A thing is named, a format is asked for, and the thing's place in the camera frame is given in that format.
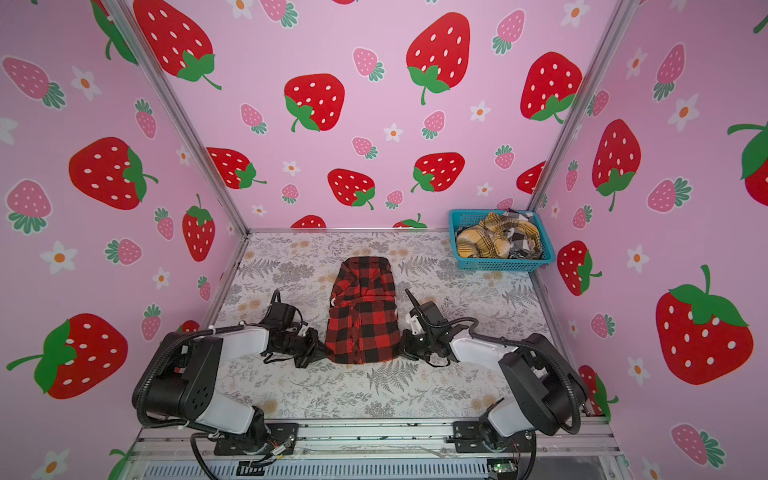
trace blue plastic basket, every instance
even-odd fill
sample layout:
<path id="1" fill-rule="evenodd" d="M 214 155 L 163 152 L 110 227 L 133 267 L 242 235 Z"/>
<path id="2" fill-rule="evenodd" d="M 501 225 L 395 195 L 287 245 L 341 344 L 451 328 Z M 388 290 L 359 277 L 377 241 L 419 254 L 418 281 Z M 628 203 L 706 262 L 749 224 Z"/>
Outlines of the blue plastic basket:
<path id="1" fill-rule="evenodd" d="M 484 220 L 489 213 L 495 212 L 503 214 L 503 210 L 451 210 L 449 226 L 451 227 L 451 248 L 453 256 L 458 261 L 458 268 L 461 270 L 502 270 L 505 272 L 532 272 L 542 265 L 548 265 L 554 262 L 554 251 L 552 243 L 549 241 L 547 231 L 541 223 L 541 218 L 537 214 L 525 211 L 527 214 L 533 214 L 531 221 L 538 228 L 543 243 L 544 252 L 540 260 L 518 260 L 518 259 L 495 259 L 495 258 L 461 258 L 456 252 L 456 231 L 461 227 L 472 227 L 477 225 L 480 220 Z"/>

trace metal bar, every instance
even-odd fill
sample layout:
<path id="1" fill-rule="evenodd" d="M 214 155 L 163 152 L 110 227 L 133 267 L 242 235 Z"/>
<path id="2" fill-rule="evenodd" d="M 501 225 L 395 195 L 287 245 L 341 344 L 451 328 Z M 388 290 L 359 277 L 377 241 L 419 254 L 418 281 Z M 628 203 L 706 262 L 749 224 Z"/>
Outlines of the metal bar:
<path id="1" fill-rule="evenodd" d="M 200 136 L 197 135 L 192 121 L 182 108 L 181 102 L 174 93 L 173 88 L 168 84 L 166 74 L 160 67 L 160 64 L 157 63 L 157 59 L 154 57 L 147 39 L 141 33 L 141 29 L 129 5 L 131 2 L 127 0 L 104 0 L 104 3 L 114 19 L 114 23 L 118 26 L 120 33 L 123 34 L 128 47 L 136 55 L 141 69 L 160 98 L 168 116 L 174 122 L 181 139 L 193 154 L 197 166 L 203 173 L 203 177 L 205 177 L 210 185 L 210 189 L 214 191 L 224 211 L 227 212 L 230 222 L 232 222 L 232 225 L 240 235 L 245 235 L 248 231 L 248 226 L 237 207 L 235 207 L 232 198 L 227 192 L 227 187 L 221 180 L 216 166 L 208 155 L 208 150 L 206 150 L 203 142 L 200 140 Z"/>
<path id="2" fill-rule="evenodd" d="M 581 82 L 580 93 L 576 95 L 574 103 L 568 111 L 568 117 L 560 129 L 549 157 L 547 157 L 547 163 L 544 171 L 541 172 L 541 177 L 536 185 L 533 197 L 531 197 L 531 203 L 528 204 L 528 210 L 536 211 L 536 208 L 541 205 L 541 199 L 552 182 L 552 178 L 557 172 L 565 154 L 568 152 L 568 147 L 571 144 L 576 127 L 587 110 L 589 99 L 600 86 L 600 82 L 603 80 L 603 76 L 608 70 L 616 50 L 622 38 L 624 38 L 624 34 L 627 32 L 639 4 L 640 0 L 619 0 L 617 2 L 614 14 L 611 17 L 611 23 L 605 29 L 603 38 L 595 49 L 592 62 L 587 69 L 587 73 L 584 75 L 584 80 Z"/>

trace gray fern pattern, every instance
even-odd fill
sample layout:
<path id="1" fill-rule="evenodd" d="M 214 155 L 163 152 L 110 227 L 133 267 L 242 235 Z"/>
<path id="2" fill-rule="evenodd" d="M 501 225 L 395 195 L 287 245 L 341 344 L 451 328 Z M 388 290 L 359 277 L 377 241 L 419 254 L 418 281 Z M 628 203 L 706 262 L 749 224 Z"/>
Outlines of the gray fern pattern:
<path id="1" fill-rule="evenodd" d="M 477 317 L 481 333 L 549 336 L 527 273 L 459 270 L 448 233 L 433 231 L 253 233 L 216 324 L 259 322 L 279 288 L 322 340 L 341 262 L 358 255 L 389 259 L 401 329 L 412 308 L 408 288 L 435 302 L 446 319 Z M 445 360 L 433 356 L 432 363 Z M 468 363 L 436 369 L 404 358 L 367 365 L 321 360 L 297 369 L 293 362 L 264 365 L 257 354 L 222 364 L 217 388 L 270 419 L 477 417 L 511 395 L 501 376 Z"/>

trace red plaid shirt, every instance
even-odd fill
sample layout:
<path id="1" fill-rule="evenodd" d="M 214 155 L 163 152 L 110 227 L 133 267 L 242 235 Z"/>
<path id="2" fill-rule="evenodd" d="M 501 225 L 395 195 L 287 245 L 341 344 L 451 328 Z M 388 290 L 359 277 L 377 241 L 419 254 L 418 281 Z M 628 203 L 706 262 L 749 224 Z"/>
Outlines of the red plaid shirt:
<path id="1" fill-rule="evenodd" d="M 336 363 L 385 362 L 397 357 L 400 330 L 389 260 L 352 257 L 331 292 L 326 345 Z"/>

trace strawberry wallpaper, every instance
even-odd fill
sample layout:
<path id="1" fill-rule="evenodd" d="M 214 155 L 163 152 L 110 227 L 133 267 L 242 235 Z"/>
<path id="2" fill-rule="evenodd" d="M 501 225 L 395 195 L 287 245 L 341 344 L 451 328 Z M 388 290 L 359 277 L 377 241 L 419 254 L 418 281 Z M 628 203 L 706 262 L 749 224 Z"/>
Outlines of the strawberry wallpaper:
<path id="1" fill-rule="evenodd" d="M 0 477 L 114 480 L 139 376 L 238 237 L 101 2 L 0 15 Z"/>
<path id="2" fill-rule="evenodd" d="M 538 206 L 545 286 L 632 478 L 764 476 L 767 15 L 643 2 Z"/>
<path id="3" fill-rule="evenodd" d="M 453 208 L 528 206 L 614 5 L 133 10 L 250 227 L 447 227 Z"/>

